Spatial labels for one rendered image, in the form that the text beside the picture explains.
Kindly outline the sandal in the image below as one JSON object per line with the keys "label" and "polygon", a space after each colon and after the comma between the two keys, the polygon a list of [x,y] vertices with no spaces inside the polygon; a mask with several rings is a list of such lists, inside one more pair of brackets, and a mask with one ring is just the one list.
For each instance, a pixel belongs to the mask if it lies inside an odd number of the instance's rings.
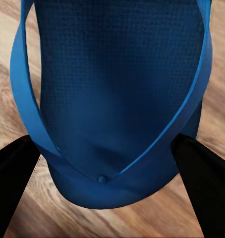
{"label": "sandal", "polygon": [[[170,144],[196,139],[212,70],[212,0],[21,0],[10,81],[22,121],[69,202],[115,209],[178,173]],[[40,109],[28,63],[35,5]]]}

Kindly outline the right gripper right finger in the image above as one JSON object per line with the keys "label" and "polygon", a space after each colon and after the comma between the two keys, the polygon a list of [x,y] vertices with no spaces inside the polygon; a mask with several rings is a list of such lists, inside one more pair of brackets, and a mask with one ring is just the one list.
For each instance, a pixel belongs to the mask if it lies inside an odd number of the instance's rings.
{"label": "right gripper right finger", "polygon": [[225,238],[225,160],[178,133],[170,149],[205,238]]}

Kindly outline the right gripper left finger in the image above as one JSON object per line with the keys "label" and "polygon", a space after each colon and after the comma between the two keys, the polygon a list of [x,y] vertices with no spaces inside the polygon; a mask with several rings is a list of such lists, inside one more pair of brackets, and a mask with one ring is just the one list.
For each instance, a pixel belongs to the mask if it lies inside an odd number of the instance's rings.
{"label": "right gripper left finger", "polygon": [[0,150],[0,238],[3,238],[40,157],[30,135]]}

